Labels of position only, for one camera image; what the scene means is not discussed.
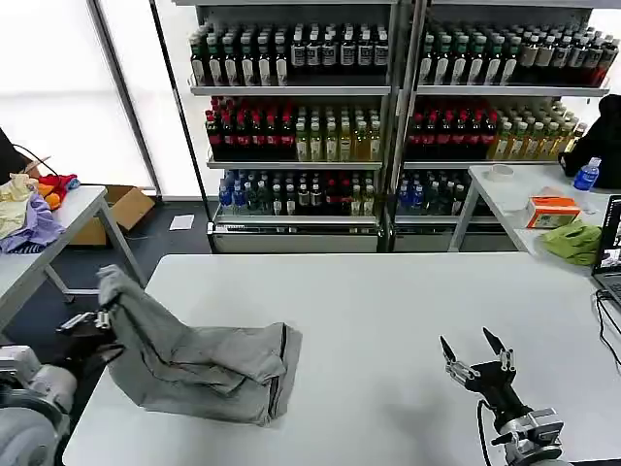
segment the white wall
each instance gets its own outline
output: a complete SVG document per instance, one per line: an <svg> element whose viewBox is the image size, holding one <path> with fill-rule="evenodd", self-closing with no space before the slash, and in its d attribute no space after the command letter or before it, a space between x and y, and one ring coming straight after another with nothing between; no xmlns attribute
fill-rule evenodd
<svg viewBox="0 0 621 466"><path fill-rule="evenodd" d="M148 1L101 1L165 198L200 198ZM158 0L157 7L203 182L208 194L216 195L221 170L206 164L204 121L210 98L193 96L187 82L187 38L198 27L195 10L171 0Z"/></svg>
<svg viewBox="0 0 621 466"><path fill-rule="evenodd" d="M0 6L0 126L84 183L151 186L84 2Z"/></svg>

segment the table leg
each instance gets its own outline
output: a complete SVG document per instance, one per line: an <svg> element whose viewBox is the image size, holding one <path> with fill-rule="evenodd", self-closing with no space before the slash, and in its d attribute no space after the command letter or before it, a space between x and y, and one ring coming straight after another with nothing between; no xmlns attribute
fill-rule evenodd
<svg viewBox="0 0 621 466"><path fill-rule="evenodd" d="M136 260L136 257L134 257L132 250L129 249L129 245L125 241L125 238L120 232L120 229L118 229L118 225L116 224L112 212L110 212L110 208L108 207L108 204L106 204L105 200L101 201L97 216L104 224L104 228L108 233L110 241L113 242L114 248L123 257L128 272L134 276L134 278L142 287L147 286L147 280L145 279L145 276L143 275L143 272L138 265L138 261Z"/></svg>
<svg viewBox="0 0 621 466"><path fill-rule="evenodd" d="M73 303L75 300L75 297L71 294L71 292L69 291L69 288L67 287L65 282L62 281L62 279L56 273L56 271L51 268L51 265L46 265L44 272L48 276L49 281L52 282L53 285L56 286L60 290L60 292L63 294L63 296L65 297L65 301L68 303Z"/></svg>
<svg viewBox="0 0 621 466"><path fill-rule="evenodd" d="M450 239L450 244L448 245L448 252L459 252L459 249L462 247L462 243L464 242L464 236L466 236L466 230L468 229L468 224L473 217L474 208L476 207L476 201L478 200L478 196L478 191L474 187L474 183L472 183L470 189L468 190L468 194L466 195L464 205L462 206L462 213L459 215L459 220L457 220L455 231L453 232L453 236Z"/></svg>

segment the cardboard box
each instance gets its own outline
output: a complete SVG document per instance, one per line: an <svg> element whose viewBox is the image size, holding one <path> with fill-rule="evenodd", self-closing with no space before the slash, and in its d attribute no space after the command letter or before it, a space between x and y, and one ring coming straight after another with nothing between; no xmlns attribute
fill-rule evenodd
<svg viewBox="0 0 621 466"><path fill-rule="evenodd" d="M130 231L155 205L150 198L134 186L107 185L106 189L108 190L106 201L122 232ZM69 244L72 246L105 246L107 242L104 225L99 218L94 217Z"/></svg>
<svg viewBox="0 0 621 466"><path fill-rule="evenodd" d="M580 208L571 197L531 197L526 206L526 228L558 228L571 223Z"/></svg>

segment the white paper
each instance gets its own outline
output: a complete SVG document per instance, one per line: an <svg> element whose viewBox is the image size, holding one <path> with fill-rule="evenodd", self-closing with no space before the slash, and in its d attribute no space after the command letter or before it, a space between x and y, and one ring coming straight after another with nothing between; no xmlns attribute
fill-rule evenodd
<svg viewBox="0 0 621 466"><path fill-rule="evenodd" d="M194 223L194 216L175 216L173 221L171 222L172 230L189 230L192 228L192 223Z"/></svg>

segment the shelf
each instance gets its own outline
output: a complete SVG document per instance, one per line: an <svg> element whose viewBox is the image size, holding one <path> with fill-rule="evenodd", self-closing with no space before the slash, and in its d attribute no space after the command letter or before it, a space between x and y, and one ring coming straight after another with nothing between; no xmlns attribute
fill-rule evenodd
<svg viewBox="0 0 621 466"><path fill-rule="evenodd" d="M226 96L309 96L309 95L388 95L389 85L270 85L245 87L237 86L192 86L194 95Z"/></svg>
<svg viewBox="0 0 621 466"><path fill-rule="evenodd" d="M609 89L545 85L420 85L418 95L497 95L514 97L604 97Z"/></svg>
<svg viewBox="0 0 621 466"><path fill-rule="evenodd" d="M486 7L621 8L619 0L433 0L433 5L483 5Z"/></svg>
<svg viewBox="0 0 621 466"><path fill-rule="evenodd" d="M210 158L210 168L222 170L372 170L381 169L381 162L220 162Z"/></svg>
<svg viewBox="0 0 621 466"><path fill-rule="evenodd" d="M391 5L398 0L173 0L178 7L265 5Z"/></svg>
<svg viewBox="0 0 621 466"><path fill-rule="evenodd" d="M556 165L556 160L474 160L474 161L444 161L438 160L436 162L427 160L419 162L405 162L404 168L406 170L431 170L431 169L444 169L444 170L467 170L471 165L494 165L495 163L502 163L504 165Z"/></svg>
<svg viewBox="0 0 621 466"><path fill-rule="evenodd" d="M456 225L458 216L395 216L396 225ZM494 216L473 216L472 224L498 223Z"/></svg>
<svg viewBox="0 0 621 466"><path fill-rule="evenodd" d="M270 226L270 225L376 225L374 216L224 216L215 218L217 224Z"/></svg>

